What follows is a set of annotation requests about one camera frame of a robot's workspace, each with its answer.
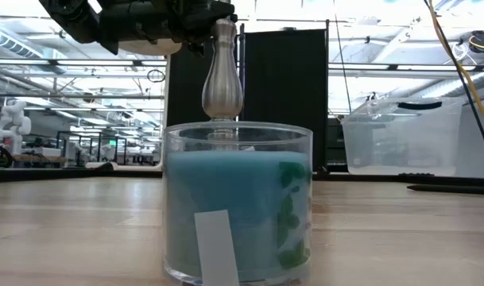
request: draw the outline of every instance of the ceiling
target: ceiling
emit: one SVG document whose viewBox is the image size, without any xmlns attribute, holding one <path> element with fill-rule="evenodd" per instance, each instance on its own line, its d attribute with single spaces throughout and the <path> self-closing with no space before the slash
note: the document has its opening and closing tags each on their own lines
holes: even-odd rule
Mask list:
<svg viewBox="0 0 484 286">
<path fill-rule="evenodd" d="M 95 0 L 89 0 L 95 9 Z M 284 27 L 297 29 L 324 29 L 325 20 L 337 17 L 337 26 L 331 25 L 330 62 L 366 64 L 451 64 L 448 56 L 439 45 L 432 28 L 427 7 L 422 0 L 233 0 L 240 18 L 238 26 L 245 25 L 246 31 L 259 32 L 279 30 Z M 436 0 L 439 20 L 451 43 L 461 37 L 467 38 L 473 30 L 484 30 L 484 0 Z M 105 60 L 161 60 L 158 69 L 165 73 L 165 60 L 158 56 L 145 56 L 121 51 L 117 56 L 99 44 L 78 44 L 61 27 L 49 18 L 38 0 L 0 0 L 0 27 L 8 34 L 28 46 L 42 51 L 47 57 L 66 59 L 105 59 Z M 463 56 L 464 64 L 484 64 L 484 54 L 457 52 Z M 20 57 L 0 48 L 0 57 Z M 82 99 L 53 100 L 55 106 L 66 107 L 116 107 L 129 109 L 154 109 L 154 112 L 129 112 L 130 119 L 120 113 L 100 113 L 98 111 L 68 112 L 76 118 L 104 119 L 113 126 L 154 127 L 160 129 L 164 101 L 162 99 L 134 99 L 127 97 L 162 96 L 165 82 L 152 83 L 146 75 L 155 69 L 151 67 L 109 67 L 109 66 L 68 66 L 63 76 L 44 77 L 42 70 L 23 66 L 0 67 L 26 79 L 53 89 L 56 86 L 65 95 L 117 95 L 120 99 L 97 99 L 86 103 Z M 7 84 L 14 80 L 6 79 Z M 367 96 L 374 93 L 383 95 L 413 96 L 418 91 L 441 83 L 440 77 L 432 78 L 423 73 L 412 78 L 388 74 L 385 78 L 362 71 L 347 78 L 347 87 L 339 74 L 329 80 L 329 106 L 336 114 L 349 112 L 364 103 Z M 26 87 L 26 91 L 36 94 L 47 92 L 38 87 L 26 85 L 13 89 L 16 92 Z M 139 136 L 155 136 L 155 132 Z"/>
</svg>

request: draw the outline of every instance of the wooden table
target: wooden table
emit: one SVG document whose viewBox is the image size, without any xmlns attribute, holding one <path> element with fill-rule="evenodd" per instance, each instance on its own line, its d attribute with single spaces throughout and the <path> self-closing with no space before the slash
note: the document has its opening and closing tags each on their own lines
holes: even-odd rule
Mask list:
<svg viewBox="0 0 484 286">
<path fill-rule="evenodd" d="M 0 184 L 0 285 L 171 285 L 160 180 Z M 310 285 L 484 285 L 484 196 L 314 184 Z"/>
</svg>

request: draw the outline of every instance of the plastic storage container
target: plastic storage container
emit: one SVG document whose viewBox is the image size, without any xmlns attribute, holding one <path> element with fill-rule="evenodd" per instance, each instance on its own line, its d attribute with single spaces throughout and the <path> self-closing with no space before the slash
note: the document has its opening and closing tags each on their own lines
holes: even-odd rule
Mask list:
<svg viewBox="0 0 484 286">
<path fill-rule="evenodd" d="M 453 176 L 462 99 L 379 99 L 343 122 L 347 166 L 355 175 Z"/>
<path fill-rule="evenodd" d="M 165 269 L 202 284 L 195 214 L 227 210 L 243 285 L 300 279 L 312 230 L 312 132 L 257 122 L 165 131 Z"/>
</svg>

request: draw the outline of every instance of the black panel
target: black panel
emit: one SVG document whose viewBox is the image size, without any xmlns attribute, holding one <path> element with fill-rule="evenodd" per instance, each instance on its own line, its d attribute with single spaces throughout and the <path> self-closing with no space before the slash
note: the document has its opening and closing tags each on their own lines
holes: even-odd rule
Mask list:
<svg viewBox="0 0 484 286">
<path fill-rule="evenodd" d="M 171 56 L 167 126 L 210 120 L 203 111 L 201 97 L 212 57 L 211 43 L 205 44 L 204 58 L 185 47 Z"/>
<path fill-rule="evenodd" d="M 325 165 L 327 53 L 325 30 L 246 34 L 242 119 L 314 132 L 313 168 Z"/>
</svg>

